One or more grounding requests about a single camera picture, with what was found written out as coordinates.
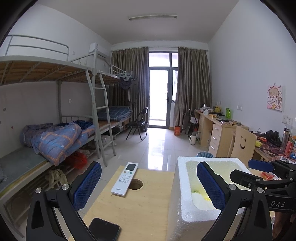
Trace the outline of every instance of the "white remote control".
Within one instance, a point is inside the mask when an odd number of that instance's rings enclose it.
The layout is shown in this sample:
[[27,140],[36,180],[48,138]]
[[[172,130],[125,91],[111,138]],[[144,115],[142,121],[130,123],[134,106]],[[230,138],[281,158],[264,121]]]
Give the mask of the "white remote control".
[[133,179],[133,176],[138,168],[139,163],[129,162],[122,173],[120,174],[119,178],[117,179],[116,183],[111,189],[113,194],[124,196],[128,190],[128,186]]

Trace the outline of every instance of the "ceiling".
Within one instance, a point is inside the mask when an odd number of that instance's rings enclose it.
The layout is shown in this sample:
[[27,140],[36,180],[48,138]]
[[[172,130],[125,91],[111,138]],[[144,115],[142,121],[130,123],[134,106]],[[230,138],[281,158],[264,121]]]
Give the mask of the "ceiling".
[[[147,40],[208,43],[238,0],[39,0],[87,26],[111,44]],[[177,14],[177,19],[128,17]]]

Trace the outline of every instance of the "fluorescent lamp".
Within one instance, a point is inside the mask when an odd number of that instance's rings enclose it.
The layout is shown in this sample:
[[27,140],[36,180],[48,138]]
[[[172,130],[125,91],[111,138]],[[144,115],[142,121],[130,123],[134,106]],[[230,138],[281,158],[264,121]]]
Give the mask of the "fluorescent lamp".
[[146,18],[177,18],[177,15],[173,14],[151,14],[151,15],[142,15],[136,17],[128,18],[130,21],[137,20],[137,19],[146,19]]

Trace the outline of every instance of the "wooden bed slats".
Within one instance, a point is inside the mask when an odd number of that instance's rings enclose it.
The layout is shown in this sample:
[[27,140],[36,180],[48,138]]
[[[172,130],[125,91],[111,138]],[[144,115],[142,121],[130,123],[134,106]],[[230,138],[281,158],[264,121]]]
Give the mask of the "wooden bed slats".
[[[101,83],[99,74],[96,75],[96,84]],[[102,76],[105,85],[120,82],[120,79],[114,75],[102,72]],[[24,60],[0,62],[0,85],[38,81],[87,83],[87,78],[85,69],[69,65]]]

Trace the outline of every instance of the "white foam container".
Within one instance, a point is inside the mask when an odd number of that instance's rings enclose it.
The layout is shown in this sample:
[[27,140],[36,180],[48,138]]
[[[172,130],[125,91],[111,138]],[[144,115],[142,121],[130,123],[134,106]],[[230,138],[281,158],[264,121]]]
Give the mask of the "white foam container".
[[[228,184],[232,183],[230,173],[233,170],[238,169],[250,173],[237,158],[178,157],[170,196],[167,241],[201,240],[221,212],[214,207],[209,208],[209,201],[203,198],[198,199],[198,201],[192,198],[192,191],[194,190],[198,190],[201,195],[206,195],[206,191],[196,174],[197,165],[202,161],[206,161],[213,171],[221,175]],[[236,183],[235,185],[239,189],[246,189]],[[243,208],[238,210],[224,240],[230,240],[233,237],[243,210]]]

